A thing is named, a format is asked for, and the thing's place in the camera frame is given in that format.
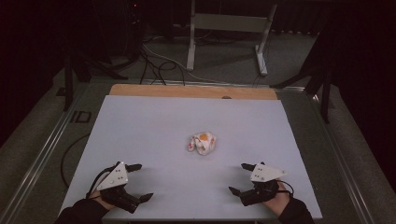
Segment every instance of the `crumpled tissue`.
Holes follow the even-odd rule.
[[[215,144],[216,136],[213,133],[197,133],[191,137],[189,151],[197,149],[198,153],[204,156],[215,149]]]

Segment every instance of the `wire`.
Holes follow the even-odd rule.
[[[129,28],[128,28],[128,20],[130,19],[129,18],[129,16],[128,16],[128,14],[127,14],[127,12],[126,12],[126,7],[127,8],[129,8],[129,4],[128,4],[128,2],[126,2],[126,4],[124,5],[124,1],[121,1],[121,3],[122,3],[122,13],[123,13],[123,15],[124,15],[124,21],[125,21],[125,33],[126,33],[126,36],[125,36],[125,38],[126,38],[126,41],[125,41],[125,47],[124,47],[124,50],[122,51],[122,56],[124,56],[124,54],[125,54],[125,52],[126,52],[126,50],[128,49],[128,42],[129,42]]]
[[[213,32],[213,30],[209,30],[207,32],[207,34],[205,34],[203,36],[196,36],[195,39],[202,39],[202,38],[208,37],[212,32]],[[152,37],[150,37],[148,39],[143,40],[143,43],[144,44],[148,44],[149,42],[151,42],[153,40],[162,39],[162,38],[167,38],[167,37],[165,37],[163,35],[156,35],[156,36],[152,36]],[[190,38],[190,36],[189,35],[176,35],[176,36],[173,37],[173,39],[181,39],[181,38],[183,38],[183,39],[184,38]]]
[[[163,85],[166,85],[165,80],[163,80],[163,77],[161,75],[161,71],[160,71],[159,67],[156,66],[152,61],[149,60],[149,56],[143,49],[140,50],[140,55],[142,56],[142,58],[144,58],[146,60],[145,70],[143,71],[142,77],[140,78],[140,84],[142,83],[143,78],[146,75],[147,68],[150,67],[155,78],[156,79],[158,78]]]
[[[137,60],[128,59],[127,62],[119,63],[119,64],[116,64],[116,65],[109,65],[109,64],[106,64],[106,63],[101,63],[101,64],[106,66],[106,68],[108,68],[108,69],[122,71],[122,70],[125,70],[125,69],[131,67],[132,65],[134,65],[136,63],[136,61]]]
[[[112,172],[118,165],[120,164],[120,162],[117,162],[114,166],[111,167],[107,167],[106,169],[104,169],[103,171],[101,171],[99,173],[99,175],[96,176],[96,178],[93,180],[90,190],[88,190],[87,194],[85,195],[85,198],[88,199],[90,197],[90,195],[92,194],[93,189],[95,188],[96,183],[98,182],[99,178],[105,174],[105,173],[110,173]]]
[[[149,57],[158,58],[158,59],[162,59],[162,60],[166,60],[166,59],[164,59],[163,57],[147,55],[147,53],[146,53],[144,50],[143,50],[142,54],[143,54],[143,58],[146,59],[146,64],[147,64],[147,65],[149,64]],[[166,66],[166,65],[168,65],[168,64],[172,64],[173,66],[170,67],[170,68],[163,68],[164,66]],[[143,72],[142,77],[140,78],[140,84],[142,84],[144,75],[146,74],[147,65],[145,66],[145,71]],[[183,80],[183,85],[185,86],[186,83],[185,83],[185,78],[184,78],[183,70],[180,68],[180,66],[179,66],[177,63],[175,63],[175,62],[173,62],[173,61],[169,61],[169,60],[167,60],[167,62],[161,63],[160,66],[156,66],[156,65],[154,65],[154,64],[152,63],[151,69],[153,70],[153,73],[154,73],[154,74],[157,74],[157,73],[158,73],[158,76],[155,77],[155,79],[150,83],[150,85],[153,84],[153,83],[157,80],[158,77],[159,77],[159,78],[163,78],[163,75],[161,74],[162,71],[174,70],[174,69],[176,69],[177,67],[178,67],[178,69],[180,70],[181,77],[182,77],[182,80]]]
[[[286,192],[288,192],[288,193],[290,194],[291,197],[293,196],[293,194],[294,194],[294,189],[293,189],[293,187],[292,187],[289,183],[287,183],[287,182],[285,182],[285,181],[283,181],[283,180],[277,180],[277,182],[281,182],[281,183],[284,183],[284,184],[286,184],[287,186],[289,186],[289,188],[291,189],[291,192],[288,191],[288,190],[286,190]]]
[[[228,44],[233,44],[235,42],[241,41],[241,40],[245,40],[248,37],[250,37],[252,35],[252,33],[250,32],[238,32],[238,34],[242,34],[241,37],[230,37],[225,35],[224,32],[220,32],[220,31],[213,31],[211,33],[209,33],[209,35],[206,35],[202,38],[198,38],[200,39],[202,42],[204,42],[204,44],[196,44],[197,46],[205,46],[205,45],[228,45]],[[215,37],[215,40],[211,40],[208,39],[211,35],[213,35]],[[230,41],[221,41],[221,39],[231,39]]]
[[[64,154],[62,155],[62,159],[61,159],[61,177],[62,177],[62,181],[64,182],[64,185],[69,188],[69,184],[66,181],[66,178],[64,177],[64,159],[66,158],[67,153],[70,151],[70,149],[77,144],[79,141],[81,141],[82,139],[84,139],[85,137],[90,136],[91,133],[87,133],[84,134],[83,136],[81,136],[80,138],[78,138],[76,141],[74,141],[64,152]]]
[[[189,74],[191,77],[194,77],[194,78],[196,78],[196,79],[198,79],[198,80],[209,81],[209,82],[215,82],[215,83],[226,84],[226,85],[232,85],[232,86],[235,85],[235,84],[229,83],[229,82],[222,82],[222,81],[217,81],[217,80],[213,80],[213,79],[207,79],[207,78],[196,77],[196,76],[193,75],[191,72],[189,72],[189,70],[188,70],[183,64],[181,64],[181,63],[179,63],[179,62],[177,62],[177,61],[175,61],[175,60],[173,60],[173,59],[170,59],[170,58],[167,58],[167,57],[165,57],[165,56],[162,56],[162,55],[160,55],[160,54],[154,53],[154,52],[153,52],[152,50],[150,50],[145,44],[143,44],[143,47],[144,47],[148,52],[150,52],[151,54],[153,54],[153,55],[155,55],[155,56],[157,56],[157,57],[160,57],[160,58],[163,58],[163,59],[165,59],[165,60],[168,60],[168,61],[177,63],[181,68],[183,68],[183,69],[187,72],[187,74]]]
[[[256,88],[257,88],[257,87],[259,86],[259,84],[260,84],[261,78],[262,78],[262,76],[261,76],[260,74],[258,74],[258,75],[256,76],[256,78],[254,78],[254,81],[253,81],[253,84],[251,85],[251,87],[252,87],[252,88],[255,87],[255,86],[254,86],[254,83],[256,83],[256,80],[257,80],[257,84],[256,84]]]

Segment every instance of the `metal frame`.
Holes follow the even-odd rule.
[[[262,33],[262,42],[255,46],[255,50],[260,74],[262,76],[267,76],[268,72],[262,51],[269,35],[275,12],[276,5],[272,5],[271,11],[267,18],[202,14],[195,13],[195,0],[191,0],[190,45],[187,58],[187,70],[192,71],[194,69],[195,29],[253,32]]]
[[[326,125],[326,123],[323,122],[323,117],[321,116],[320,111],[320,101],[316,95],[312,98],[312,102],[313,103],[311,105],[316,112],[315,114],[317,115],[317,119],[321,120],[320,125],[322,126],[322,129],[326,134],[326,138],[329,140],[329,143],[333,149],[333,155],[336,161],[335,164],[337,165],[340,176],[346,185],[346,190],[348,191],[349,197],[355,206],[355,210],[359,219],[361,220],[361,223],[375,223],[373,215],[371,214],[369,208],[367,207],[367,203],[363,198],[361,189],[359,188],[358,183],[356,182],[347,165],[347,161],[344,158],[341,148],[338,146],[337,141],[334,138],[332,130],[329,128],[329,125]]]

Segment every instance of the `white tabletop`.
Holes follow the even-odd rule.
[[[190,137],[212,132],[216,148],[206,156],[187,150]],[[63,208],[85,197],[94,178],[124,161],[141,163],[129,173],[127,192],[153,192],[134,214],[113,209],[105,218],[133,220],[258,220],[274,218],[262,204],[245,207],[228,187],[252,189],[241,163],[285,170],[295,197],[313,218],[318,203],[287,116],[277,100],[107,96],[79,162]]]

